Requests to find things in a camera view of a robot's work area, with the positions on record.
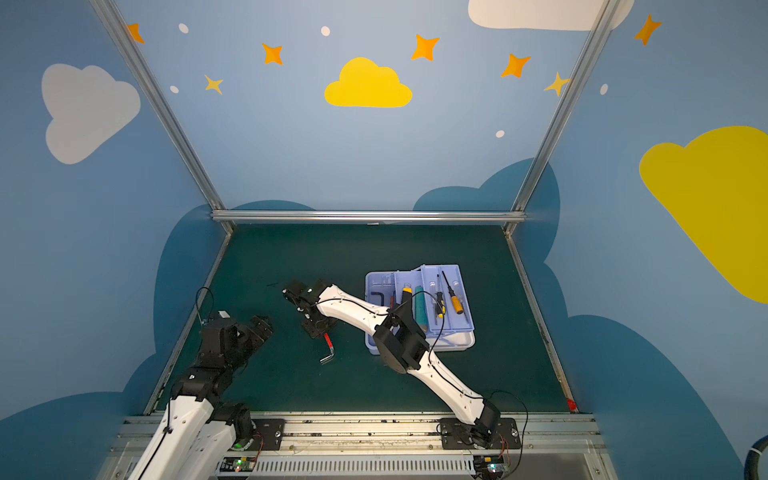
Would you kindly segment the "orange handled screwdriver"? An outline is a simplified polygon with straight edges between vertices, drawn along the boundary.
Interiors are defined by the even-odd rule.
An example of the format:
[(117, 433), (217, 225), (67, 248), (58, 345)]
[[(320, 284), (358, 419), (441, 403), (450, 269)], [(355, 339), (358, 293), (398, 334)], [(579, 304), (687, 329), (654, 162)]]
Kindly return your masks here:
[(445, 280), (445, 282), (447, 284), (447, 289), (448, 289), (449, 296), (450, 296), (450, 299), (451, 299), (451, 304), (452, 304), (452, 307), (453, 307), (455, 313), (457, 315), (463, 315), (464, 314), (463, 303), (461, 302), (460, 298), (456, 294), (452, 284), (449, 282), (445, 272), (442, 272), (442, 276), (443, 276), (443, 278), (444, 278), (444, 280)]

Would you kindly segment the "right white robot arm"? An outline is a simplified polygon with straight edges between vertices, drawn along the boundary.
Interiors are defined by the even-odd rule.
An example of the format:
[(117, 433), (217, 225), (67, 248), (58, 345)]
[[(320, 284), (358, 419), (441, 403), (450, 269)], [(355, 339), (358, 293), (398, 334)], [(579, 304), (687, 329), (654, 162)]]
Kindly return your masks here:
[(463, 443), (491, 446), (500, 410), (465, 385), (438, 358), (413, 317), (411, 293), (406, 292), (403, 302), (395, 308), (368, 303), (322, 280), (311, 287), (293, 280), (282, 294), (303, 316), (302, 327), (312, 338), (329, 333), (338, 321), (370, 335), (384, 363), (399, 374), (417, 378), (450, 407), (462, 426)]

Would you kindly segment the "white blue tool box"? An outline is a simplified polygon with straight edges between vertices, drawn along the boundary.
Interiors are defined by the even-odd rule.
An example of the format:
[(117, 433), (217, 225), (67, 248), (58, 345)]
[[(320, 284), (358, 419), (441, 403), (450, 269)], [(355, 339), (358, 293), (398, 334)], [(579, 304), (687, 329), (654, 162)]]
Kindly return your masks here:
[(465, 351), (475, 344), (475, 327), (460, 267), (422, 265), (408, 271), (370, 272), (364, 299), (376, 306), (396, 307), (409, 288), (417, 325), (437, 352)]

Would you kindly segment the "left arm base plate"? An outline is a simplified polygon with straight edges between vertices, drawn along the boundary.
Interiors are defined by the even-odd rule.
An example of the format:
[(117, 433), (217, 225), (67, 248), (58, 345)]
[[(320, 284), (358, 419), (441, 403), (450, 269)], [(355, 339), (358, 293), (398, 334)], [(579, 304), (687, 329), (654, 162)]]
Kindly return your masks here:
[(232, 451), (278, 451), (281, 448), (286, 421), (280, 418), (254, 418), (251, 437), (232, 447)]

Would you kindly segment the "silver hex key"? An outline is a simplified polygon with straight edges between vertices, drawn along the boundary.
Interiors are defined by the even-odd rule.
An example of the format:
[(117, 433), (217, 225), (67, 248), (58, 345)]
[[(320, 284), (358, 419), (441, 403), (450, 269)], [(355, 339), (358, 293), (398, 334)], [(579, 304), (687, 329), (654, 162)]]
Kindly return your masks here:
[(376, 306), (385, 305), (385, 295), (382, 292), (372, 291), (368, 294), (367, 300)]

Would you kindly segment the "teal utility knife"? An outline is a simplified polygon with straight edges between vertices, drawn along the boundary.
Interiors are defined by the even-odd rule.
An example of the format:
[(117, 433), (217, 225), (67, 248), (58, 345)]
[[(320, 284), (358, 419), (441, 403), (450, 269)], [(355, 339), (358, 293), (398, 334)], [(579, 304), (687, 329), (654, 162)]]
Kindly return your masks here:
[(428, 316), (426, 310), (426, 301), (424, 289), (422, 286), (416, 286), (412, 297), (412, 306), (414, 319), (423, 332), (428, 331)]

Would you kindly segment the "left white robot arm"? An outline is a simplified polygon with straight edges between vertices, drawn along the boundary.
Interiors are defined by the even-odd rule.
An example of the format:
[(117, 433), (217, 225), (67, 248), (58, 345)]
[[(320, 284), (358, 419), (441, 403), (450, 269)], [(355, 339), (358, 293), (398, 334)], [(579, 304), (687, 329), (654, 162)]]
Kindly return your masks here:
[(253, 441), (250, 407), (224, 402), (222, 396), (236, 371), (273, 333), (264, 316), (239, 323), (217, 315), (202, 326), (195, 361), (174, 383), (132, 479), (207, 479), (225, 452)]

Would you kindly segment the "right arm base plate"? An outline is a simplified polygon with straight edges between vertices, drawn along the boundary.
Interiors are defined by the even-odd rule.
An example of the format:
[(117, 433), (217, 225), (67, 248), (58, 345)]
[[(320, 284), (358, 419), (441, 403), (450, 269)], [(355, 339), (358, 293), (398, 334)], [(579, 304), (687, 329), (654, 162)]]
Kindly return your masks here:
[(443, 418), (438, 421), (436, 433), (444, 450), (519, 450), (522, 447), (522, 428), (513, 418), (501, 418), (490, 428)]

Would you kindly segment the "yellow black small screwdriver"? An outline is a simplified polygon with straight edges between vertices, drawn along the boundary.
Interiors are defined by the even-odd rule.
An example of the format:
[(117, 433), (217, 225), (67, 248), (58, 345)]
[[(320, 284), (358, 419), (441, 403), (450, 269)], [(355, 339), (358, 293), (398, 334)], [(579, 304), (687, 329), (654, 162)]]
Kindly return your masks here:
[(444, 294), (442, 291), (438, 291), (435, 295), (435, 315), (439, 319), (443, 319), (446, 313), (446, 305), (444, 301)]

